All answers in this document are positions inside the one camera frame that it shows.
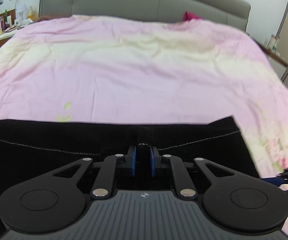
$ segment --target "bed headboard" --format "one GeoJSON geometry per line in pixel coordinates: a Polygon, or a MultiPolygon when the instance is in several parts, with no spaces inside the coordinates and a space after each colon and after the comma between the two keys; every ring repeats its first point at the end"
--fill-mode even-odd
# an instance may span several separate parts
{"type": "Polygon", "coordinates": [[[242,0],[40,0],[39,16],[109,15],[174,23],[185,11],[245,31],[250,5],[242,0]]]}

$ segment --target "black garment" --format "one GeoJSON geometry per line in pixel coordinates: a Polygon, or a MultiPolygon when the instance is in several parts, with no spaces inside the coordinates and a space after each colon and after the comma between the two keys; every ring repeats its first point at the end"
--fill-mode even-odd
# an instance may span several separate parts
{"type": "MultiPolygon", "coordinates": [[[[232,117],[207,125],[144,126],[152,131],[147,143],[154,141],[160,154],[177,155],[185,162],[203,157],[259,177],[232,117]]],[[[136,140],[130,130],[133,125],[1,120],[0,195],[12,185],[83,157],[96,162],[126,154],[136,140]]],[[[4,230],[0,220],[0,234],[4,230]]]]}

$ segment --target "ridged surface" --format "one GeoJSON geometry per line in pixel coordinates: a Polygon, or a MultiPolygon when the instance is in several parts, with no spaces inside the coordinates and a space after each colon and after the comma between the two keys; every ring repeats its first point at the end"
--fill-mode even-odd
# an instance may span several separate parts
{"type": "Polygon", "coordinates": [[[45,235],[9,231],[2,240],[286,240],[282,232],[242,236],[212,224],[195,202],[177,199],[171,191],[118,191],[94,201],[75,224],[45,235]]]}

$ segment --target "white lampshade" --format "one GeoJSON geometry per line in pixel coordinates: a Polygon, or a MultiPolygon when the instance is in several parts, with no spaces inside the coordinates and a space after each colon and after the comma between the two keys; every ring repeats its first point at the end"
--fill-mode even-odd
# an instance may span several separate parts
{"type": "Polygon", "coordinates": [[[20,13],[20,12],[24,12],[27,10],[27,7],[26,7],[26,4],[19,4],[17,6],[17,12],[20,13]]]}

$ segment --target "bedspread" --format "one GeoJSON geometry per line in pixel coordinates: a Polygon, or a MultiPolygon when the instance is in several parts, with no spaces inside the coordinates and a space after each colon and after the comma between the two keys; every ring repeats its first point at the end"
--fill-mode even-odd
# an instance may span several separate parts
{"type": "Polygon", "coordinates": [[[255,42],[229,26],[74,15],[25,27],[0,48],[0,119],[208,123],[229,115],[262,177],[288,166],[288,89],[255,42]]]}

